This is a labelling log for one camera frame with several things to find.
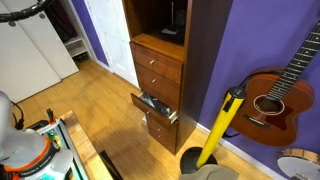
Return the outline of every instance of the guitar body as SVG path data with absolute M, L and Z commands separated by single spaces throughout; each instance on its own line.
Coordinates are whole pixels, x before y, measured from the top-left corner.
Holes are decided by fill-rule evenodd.
M 292 144 L 297 137 L 297 116 L 314 103 L 311 85 L 297 80 L 281 100 L 265 100 L 280 75 L 259 74 L 246 85 L 247 98 L 231 126 L 248 138 L 270 146 Z

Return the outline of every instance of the dresser drawer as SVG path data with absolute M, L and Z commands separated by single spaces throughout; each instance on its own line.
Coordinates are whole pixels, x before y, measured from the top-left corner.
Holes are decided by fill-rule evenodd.
M 178 110 L 180 100 L 180 85 L 159 74 L 135 63 L 139 86 L 143 91 L 158 98 L 169 107 Z
M 160 124 L 148 116 L 147 124 L 149 134 L 164 147 L 166 147 L 170 152 L 175 153 L 178 121 L 175 121 L 171 125 L 170 130 L 163 128 Z
M 180 84 L 182 63 L 130 42 L 133 60 L 142 66 Z
M 143 111 L 149 119 L 153 119 L 153 121 L 156 121 L 163 128 L 170 130 L 170 128 L 172 127 L 172 122 L 177 118 L 177 112 L 172 111 L 170 115 L 163 115 L 158 110 L 154 109 L 144 100 L 142 100 L 140 97 L 137 97 L 136 95 L 131 93 L 131 98 L 133 104 L 141 111 Z

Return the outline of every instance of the guitar neck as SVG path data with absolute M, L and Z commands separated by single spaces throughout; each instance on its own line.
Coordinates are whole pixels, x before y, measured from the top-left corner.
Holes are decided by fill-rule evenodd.
M 293 56 L 279 79 L 268 93 L 268 96 L 281 100 L 299 79 L 313 57 L 320 50 L 320 21 Z

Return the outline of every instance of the open drawer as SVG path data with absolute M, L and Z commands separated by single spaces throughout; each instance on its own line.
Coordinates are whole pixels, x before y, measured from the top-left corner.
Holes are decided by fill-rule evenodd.
M 170 130 L 171 125 L 178 119 L 178 114 L 171 108 L 166 107 L 161 102 L 151 101 L 148 97 L 153 98 L 148 93 L 144 92 L 139 97 L 131 93 L 133 104 L 143 111 L 148 117 L 162 125 L 164 128 Z

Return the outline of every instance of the yellow pole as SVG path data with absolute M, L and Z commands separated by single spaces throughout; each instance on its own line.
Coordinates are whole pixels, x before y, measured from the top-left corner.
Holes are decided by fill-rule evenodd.
M 234 87 L 228 90 L 216 122 L 212 126 L 207 142 L 203 147 L 200 157 L 196 163 L 198 168 L 203 166 L 210 157 L 214 148 L 218 144 L 219 139 L 229 126 L 233 116 L 236 114 L 245 97 L 246 93 L 242 88 Z

